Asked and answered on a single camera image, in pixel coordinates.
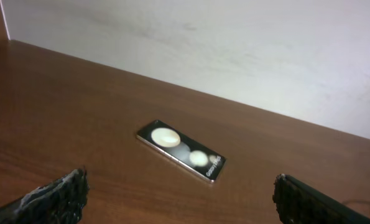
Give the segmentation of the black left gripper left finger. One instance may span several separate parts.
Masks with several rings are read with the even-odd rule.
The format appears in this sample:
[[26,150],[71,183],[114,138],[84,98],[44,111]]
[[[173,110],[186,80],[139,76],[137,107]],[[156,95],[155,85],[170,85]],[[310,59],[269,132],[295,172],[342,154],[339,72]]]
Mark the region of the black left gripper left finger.
[[77,224],[89,190],[86,169],[75,169],[0,207],[0,224]]

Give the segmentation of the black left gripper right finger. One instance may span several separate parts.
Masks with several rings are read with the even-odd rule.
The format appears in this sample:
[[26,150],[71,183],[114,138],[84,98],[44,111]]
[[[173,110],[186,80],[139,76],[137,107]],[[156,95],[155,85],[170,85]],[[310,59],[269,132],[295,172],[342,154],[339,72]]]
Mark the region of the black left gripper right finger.
[[350,209],[291,175],[280,174],[275,178],[272,200],[284,224],[370,224],[370,217]]

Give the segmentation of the black Samsung Galaxy phone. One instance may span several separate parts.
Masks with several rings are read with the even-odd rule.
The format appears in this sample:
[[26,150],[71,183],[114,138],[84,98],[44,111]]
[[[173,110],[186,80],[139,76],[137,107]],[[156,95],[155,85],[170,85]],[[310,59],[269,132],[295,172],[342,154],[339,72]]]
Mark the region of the black Samsung Galaxy phone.
[[138,130],[136,137],[209,183],[216,182],[226,162],[225,156],[158,119]]

